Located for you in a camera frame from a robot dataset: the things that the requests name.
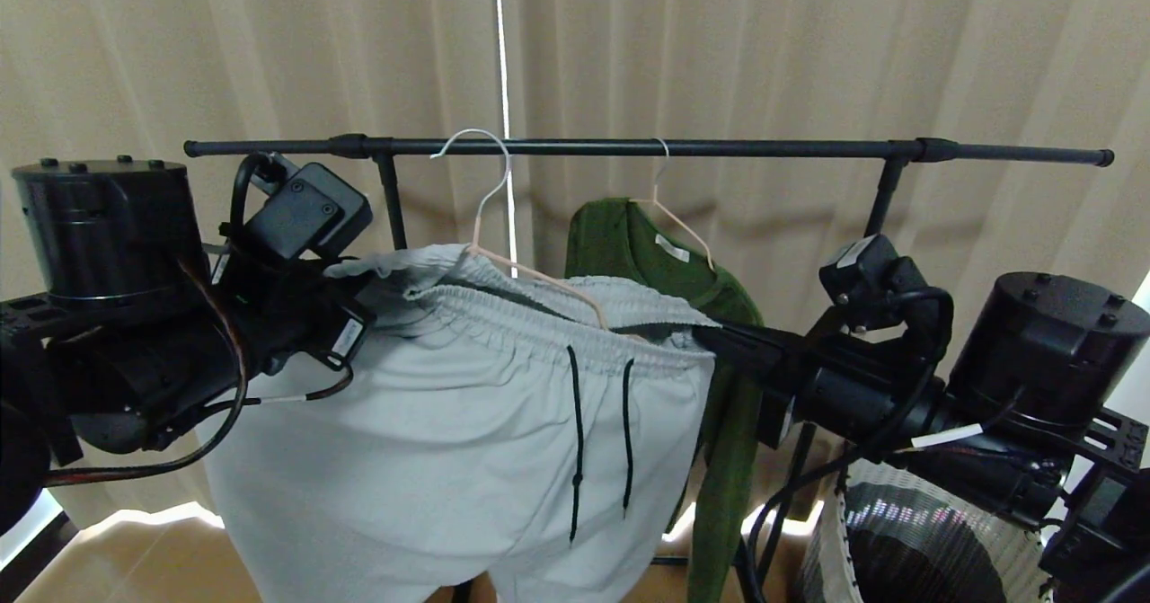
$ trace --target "drawstring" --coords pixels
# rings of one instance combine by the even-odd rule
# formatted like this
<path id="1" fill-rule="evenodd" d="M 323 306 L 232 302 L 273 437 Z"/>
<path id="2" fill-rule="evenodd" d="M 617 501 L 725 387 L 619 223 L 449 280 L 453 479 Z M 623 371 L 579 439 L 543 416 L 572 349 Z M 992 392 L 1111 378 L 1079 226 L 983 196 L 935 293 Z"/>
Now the drawstring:
<path id="1" fill-rule="evenodd" d="M 583 481 L 583 405 L 578 396 L 578 364 L 575 361 L 575 349 L 567 345 L 567 354 L 572 359 L 572 391 L 575 392 L 575 433 L 578 435 L 578 445 L 575 449 L 575 476 L 572 478 L 572 486 L 575 487 L 575 498 L 572 501 L 572 533 L 568 542 L 575 542 L 575 528 L 578 526 L 578 484 Z"/>
<path id="2" fill-rule="evenodd" d="M 623 489 L 623 518 L 627 517 L 627 505 L 631 503 L 631 478 L 635 475 L 635 458 L 631 456 L 631 417 L 629 390 L 631 387 L 631 366 L 635 359 L 623 367 L 623 443 L 627 444 L 627 488 Z"/>
<path id="3" fill-rule="evenodd" d="M 575 348 L 567 345 L 567 356 L 572 361 L 572 394 L 575 395 L 575 434 L 578 435 L 575 446 L 575 476 L 572 478 L 574 497 L 572 499 L 572 531 L 567 537 L 568 542 L 575 542 L 575 529 L 578 528 L 578 487 L 583 483 L 583 403 L 578 394 L 578 361 L 575 360 Z M 635 476 L 635 457 L 631 452 L 631 367 L 635 359 L 627 361 L 623 367 L 623 443 L 627 446 L 627 486 L 623 488 L 623 517 L 627 517 L 627 507 L 631 503 L 631 480 Z"/>

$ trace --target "clothing rack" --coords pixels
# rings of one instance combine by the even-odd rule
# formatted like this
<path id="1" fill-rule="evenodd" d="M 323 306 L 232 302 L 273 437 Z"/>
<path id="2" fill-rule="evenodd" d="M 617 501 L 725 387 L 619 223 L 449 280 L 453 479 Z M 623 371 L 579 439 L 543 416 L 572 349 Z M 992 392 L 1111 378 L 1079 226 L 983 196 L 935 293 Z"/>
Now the clothing rack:
<path id="1" fill-rule="evenodd" d="M 342 158 L 370 158 L 379 170 L 388 220 L 396 250 L 407 247 L 402 205 L 399 199 L 399 180 L 396 157 L 438 153 L 446 139 L 423 137 L 367 137 L 345 133 L 327 140 L 237 140 L 184 143 L 190 158 L 212 155 L 246 155 L 254 153 L 328 154 Z M 941 137 L 917 137 L 914 140 L 618 140 L 618 139 L 511 139 L 504 140 L 513 155 L 530 157 L 696 157 L 696 158 L 880 158 L 882 174 L 864 236 L 882 230 L 891 198 L 898 189 L 903 170 L 910 163 L 935 163 L 953 160 L 1022 161 L 1109 166 L 1114 161 L 1110 150 L 1064 150 L 1056 147 L 1012 147 L 1004 145 L 964 145 Z M 488 139 L 460 139 L 452 143 L 446 155 L 501 155 L 503 150 Z M 803 423 L 803 434 L 796 446 L 796 458 L 805 458 L 811 448 L 814 425 Z M 788 481 L 803 472 L 804 461 L 793 461 Z M 777 542 L 782 519 L 790 498 L 781 503 L 776 524 L 767 547 Z M 741 540 L 734 567 L 745 601 L 765 603 L 762 583 L 754 574 L 754 549 Z M 657 557 L 653 564 L 685 565 L 687 558 Z M 471 583 L 457 586 L 454 603 L 470 600 Z"/>

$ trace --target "clothes hanger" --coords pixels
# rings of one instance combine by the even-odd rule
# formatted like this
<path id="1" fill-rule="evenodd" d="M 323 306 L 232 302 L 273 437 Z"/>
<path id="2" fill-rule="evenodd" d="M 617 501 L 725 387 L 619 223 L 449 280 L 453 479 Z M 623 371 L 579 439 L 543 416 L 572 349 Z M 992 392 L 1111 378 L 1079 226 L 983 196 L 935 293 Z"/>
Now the clothes hanger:
<path id="1" fill-rule="evenodd" d="M 662 211 L 664 214 L 669 216 L 672 221 L 678 224 L 680 228 L 687 230 L 687 234 L 690 235 L 691 237 L 695 237 L 695 241 L 698 242 L 700 246 L 703 246 L 703 252 L 707 253 L 707 266 L 710 266 L 711 272 L 714 273 L 715 262 L 714 259 L 711 257 L 711 246 L 708 246 L 707 243 L 703 241 L 703 237 L 698 236 L 697 231 L 691 230 L 689 226 L 687 226 L 685 223 L 682 222 L 682 220 L 675 216 L 675 214 L 670 212 L 667 208 L 667 206 L 659 203 L 659 180 L 662 177 L 662 173 L 667 171 L 667 165 L 670 161 L 670 147 L 667 146 L 667 142 L 664 140 L 661 137 L 657 137 L 656 140 L 662 144 L 662 151 L 666 152 L 666 157 L 662 158 L 662 166 L 659 168 L 659 171 L 654 174 L 654 185 L 651 188 L 651 198 L 631 199 L 631 203 L 650 203 L 654 207 Z"/>
<path id="2" fill-rule="evenodd" d="M 483 200 L 480 201 L 480 209 L 477 211 L 477 213 L 475 215 L 475 229 L 474 229 L 474 231 L 471 234 L 471 243 L 468 244 L 467 247 L 463 249 L 463 253 L 465 254 L 469 254 L 469 255 L 485 257 L 485 258 L 490 259 L 491 261 L 499 262 L 499 264 L 501 264 L 504 266 L 507 266 L 509 268 L 518 268 L 519 272 L 521 272 L 521 273 L 523 273 L 526 275 L 530 275 L 531 277 L 535 277 L 536 280 L 539 280 L 539 281 L 545 282 L 547 284 L 551 284 L 552 287 L 555 287 L 555 288 L 558 288 L 558 289 L 560 289 L 562 291 L 566 291 L 568 293 L 574 295 L 575 297 L 577 297 L 581 300 L 585 302 L 586 304 L 591 305 L 591 308 L 595 310 L 596 318 L 599 320 L 599 327 L 600 328 L 607 329 L 607 330 L 611 329 L 607 326 L 607 316 L 603 312 L 603 306 L 599 305 L 599 303 L 596 302 L 596 299 L 592 298 L 591 296 L 584 293 L 583 291 L 580 291 L 578 289 L 572 287 L 570 284 L 567 284 L 566 282 L 561 282 L 559 280 L 555 280 L 554 277 L 551 277 L 550 275 L 544 275 L 544 274 L 539 273 L 538 270 L 535 270 L 534 268 L 529 268 L 529 267 L 526 267 L 526 266 L 523 266 L 523 265 L 521 265 L 519 262 L 514 262 L 514 261 L 512 261 L 512 260 L 509 260 L 509 259 L 507 259 L 507 258 L 505 258 L 505 257 L 503 257 L 503 255 L 500 255 L 498 253 L 493 253 L 492 251 L 489 251 L 485 247 L 480 246 L 480 223 L 482 223 L 482 221 L 483 221 L 483 207 L 486 206 L 486 203 L 488 203 L 489 198 L 493 197 L 493 194 L 497 194 L 500 190 L 503 190 L 504 185 L 507 184 L 507 180 L 509 180 L 509 177 L 511 177 L 511 152 L 507 151 L 507 146 L 504 145 L 504 142 L 503 142 L 503 139 L 500 139 L 500 137 L 496 136 L 494 133 L 492 133 L 490 131 L 486 131 L 485 129 L 463 129 L 462 131 L 455 132 L 454 136 L 448 137 L 447 143 L 445 143 L 444 146 L 443 146 L 443 150 L 439 150 L 438 153 L 431 154 L 431 158 L 439 158 L 439 157 L 446 154 L 447 153 L 447 148 L 451 147 L 451 144 L 455 142 L 457 137 L 460 137 L 460 136 L 462 136 L 465 133 L 482 133 L 483 136 L 489 137 L 490 139 L 494 140 L 497 145 L 499 145 L 499 148 L 503 150 L 503 153 L 504 153 L 504 176 L 503 176 L 503 180 L 499 181 L 499 185 L 496 185 L 494 190 L 491 190 L 490 192 L 488 192 L 486 197 L 483 197 Z"/>

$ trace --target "curtain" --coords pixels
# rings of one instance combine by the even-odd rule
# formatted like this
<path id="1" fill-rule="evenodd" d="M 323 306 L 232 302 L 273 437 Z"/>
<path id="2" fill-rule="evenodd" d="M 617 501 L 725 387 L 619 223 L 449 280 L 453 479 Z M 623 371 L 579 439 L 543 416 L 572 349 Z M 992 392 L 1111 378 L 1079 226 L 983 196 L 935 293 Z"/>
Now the curtain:
<path id="1" fill-rule="evenodd" d="M 1105 169 L 953 161 L 903 174 L 885 231 L 957 303 L 942 376 L 998 275 L 1046 270 L 1129 297 L 1150 268 L 1150 0 L 505 0 L 505 10 L 515 136 L 1113 148 Z M 561 273 L 572 214 L 608 194 L 650 197 L 658 165 L 520 163 L 522 254 Z M 861 237 L 881 168 L 674 158 L 659 194 L 768 326 L 805 331 L 829 306 L 816 269 Z M 792 443 L 760 452 L 749 506 L 780 486 Z"/>
<path id="2" fill-rule="evenodd" d="M 493 0 L 0 0 L 3 298 L 44 290 L 13 166 L 116 154 L 189 165 L 202 236 L 220 243 L 239 160 L 187 160 L 185 139 L 499 131 L 494 16 Z M 374 166 L 319 160 L 367 194 L 377 217 L 350 252 L 390 250 Z M 470 239 L 500 174 L 493 158 L 402 158 L 412 245 Z M 492 207 L 484 245 L 505 251 L 506 230 Z M 79 465 L 167 460 L 195 443 L 187 435 L 166 452 L 120 457 L 86 449 Z M 118 509 L 210 507 L 200 466 L 53 495 L 80 526 Z"/>

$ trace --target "green cardigan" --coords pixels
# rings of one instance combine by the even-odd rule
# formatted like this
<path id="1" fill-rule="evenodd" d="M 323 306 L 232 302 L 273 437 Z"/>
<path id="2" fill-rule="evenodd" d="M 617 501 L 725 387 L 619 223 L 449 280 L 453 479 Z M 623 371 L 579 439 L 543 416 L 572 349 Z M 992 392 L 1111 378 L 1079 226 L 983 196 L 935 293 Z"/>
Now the green cardigan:
<path id="1" fill-rule="evenodd" d="M 718 266 L 712 272 L 706 255 L 659 231 L 628 199 L 588 203 L 572 219 L 566 276 L 584 275 L 627 277 L 684 298 L 711 318 L 762 323 L 735 277 Z M 715 364 L 696 446 L 707 473 L 696 503 L 689 603 L 714 603 L 722 595 L 750 497 L 759 394 L 734 368 Z"/>

